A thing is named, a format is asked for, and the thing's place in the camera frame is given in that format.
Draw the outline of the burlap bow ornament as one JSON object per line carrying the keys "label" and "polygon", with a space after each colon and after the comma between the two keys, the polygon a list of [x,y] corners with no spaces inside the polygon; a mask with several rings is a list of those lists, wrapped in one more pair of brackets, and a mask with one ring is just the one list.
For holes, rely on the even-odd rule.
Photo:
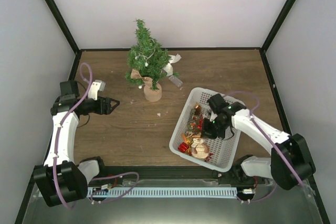
{"label": "burlap bow ornament", "polygon": [[130,77],[131,77],[131,79],[134,79],[134,80],[141,79],[143,81],[144,85],[149,87],[149,88],[152,88],[152,86],[153,86],[153,79],[152,78],[141,76],[140,73],[135,69],[132,69]]}

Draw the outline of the white ribbon bow ornament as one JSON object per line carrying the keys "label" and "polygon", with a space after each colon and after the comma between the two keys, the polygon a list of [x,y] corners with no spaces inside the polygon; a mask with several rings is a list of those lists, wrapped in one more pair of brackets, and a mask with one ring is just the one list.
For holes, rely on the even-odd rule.
{"label": "white ribbon bow ornament", "polygon": [[177,63],[178,61],[180,61],[182,57],[181,57],[180,54],[168,55],[168,56],[169,56],[169,61],[163,67],[163,70],[166,72],[166,75],[169,77],[169,76],[171,76],[174,73],[172,64]]}

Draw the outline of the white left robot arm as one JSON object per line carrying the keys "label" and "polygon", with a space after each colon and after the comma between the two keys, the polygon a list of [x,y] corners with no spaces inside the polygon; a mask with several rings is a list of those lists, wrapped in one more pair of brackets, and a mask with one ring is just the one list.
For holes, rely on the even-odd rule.
{"label": "white left robot arm", "polygon": [[48,155],[44,164],[33,172],[33,179],[49,207],[84,199],[91,181],[102,184],[107,178],[101,157],[86,158],[76,165],[73,149],[80,116],[109,115],[120,104],[118,100],[98,95],[105,86],[105,82],[95,80],[81,99],[77,81],[60,83],[60,97],[50,109],[54,128]]}

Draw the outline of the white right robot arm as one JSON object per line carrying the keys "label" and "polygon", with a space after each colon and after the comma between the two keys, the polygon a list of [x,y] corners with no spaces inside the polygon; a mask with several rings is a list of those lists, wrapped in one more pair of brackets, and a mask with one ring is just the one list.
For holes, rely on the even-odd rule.
{"label": "white right robot arm", "polygon": [[316,172],[308,144],[300,134],[290,135],[256,117],[241,102],[229,104],[223,95],[208,99],[210,119],[204,120],[202,136],[224,138],[227,129],[248,135],[270,155],[270,158],[248,156],[233,170],[233,177],[244,184],[253,176],[272,179],[284,190],[290,190]]}

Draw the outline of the white perforated plastic basket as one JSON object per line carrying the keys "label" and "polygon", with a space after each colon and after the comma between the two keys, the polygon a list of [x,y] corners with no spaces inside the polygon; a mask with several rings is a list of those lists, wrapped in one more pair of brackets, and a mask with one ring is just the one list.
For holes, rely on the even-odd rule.
{"label": "white perforated plastic basket", "polygon": [[205,140],[205,143],[209,147],[209,152],[212,154],[207,162],[203,159],[197,159],[193,156],[184,154],[178,150],[178,147],[183,143],[182,134],[185,133],[187,128],[190,126],[192,111],[196,105],[199,104],[201,106],[204,118],[210,118],[211,109],[207,103],[207,100],[216,94],[216,91],[200,87],[191,90],[173,131],[169,142],[169,148],[172,153],[180,156],[183,159],[211,170],[225,173],[232,167],[241,134],[241,131],[234,129],[233,127],[226,129],[225,138],[207,138]]}

